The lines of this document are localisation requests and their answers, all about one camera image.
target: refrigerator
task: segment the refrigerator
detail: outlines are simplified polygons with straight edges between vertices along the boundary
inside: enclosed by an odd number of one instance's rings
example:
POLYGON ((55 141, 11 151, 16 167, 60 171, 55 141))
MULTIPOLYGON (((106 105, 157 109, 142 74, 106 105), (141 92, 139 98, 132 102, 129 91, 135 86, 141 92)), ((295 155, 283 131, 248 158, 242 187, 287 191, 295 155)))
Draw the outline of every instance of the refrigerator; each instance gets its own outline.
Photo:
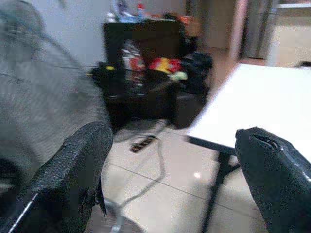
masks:
POLYGON ((250 0, 244 55, 267 59, 279 0, 250 0))

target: table leg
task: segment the table leg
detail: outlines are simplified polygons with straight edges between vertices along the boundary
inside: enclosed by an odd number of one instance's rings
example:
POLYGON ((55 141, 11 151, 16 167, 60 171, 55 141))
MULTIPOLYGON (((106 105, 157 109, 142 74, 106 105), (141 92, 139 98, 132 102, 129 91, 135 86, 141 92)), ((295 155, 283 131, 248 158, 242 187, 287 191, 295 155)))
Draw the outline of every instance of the table leg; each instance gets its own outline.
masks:
POLYGON ((229 164, 230 155, 225 153, 219 153, 218 155, 218 162, 220 163, 215 185, 211 187, 211 197, 209 199, 208 203, 208 210, 205 215, 205 219, 202 226, 202 233, 205 233, 208 229, 209 222, 212 216, 213 207, 217 198, 218 190, 221 186, 221 184, 224 182, 225 176, 232 171, 232 166, 229 164))

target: white wall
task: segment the white wall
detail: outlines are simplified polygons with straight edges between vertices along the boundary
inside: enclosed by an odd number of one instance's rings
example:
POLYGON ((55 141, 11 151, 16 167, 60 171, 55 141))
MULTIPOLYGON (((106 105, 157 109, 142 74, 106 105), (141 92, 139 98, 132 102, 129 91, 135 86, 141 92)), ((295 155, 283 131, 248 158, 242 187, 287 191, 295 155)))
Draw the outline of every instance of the white wall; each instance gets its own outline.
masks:
MULTIPOLYGON (((46 32, 62 44, 83 65, 105 60, 102 23, 110 10, 109 0, 66 0, 61 9, 58 0, 25 0, 43 16, 46 32)), ((131 1, 131 8, 138 3, 131 1)), ((146 11, 185 13, 186 0, 142 0, 146 11)))
POLYGON ((210 0, 206 24, 207 46, 230 47, 234 7, 235 0, 210 0))
POLYGON ((311 61, 311 10, 279 9, 272 36, 274 51, 270 65, 294 67, 300 61, 311 61))

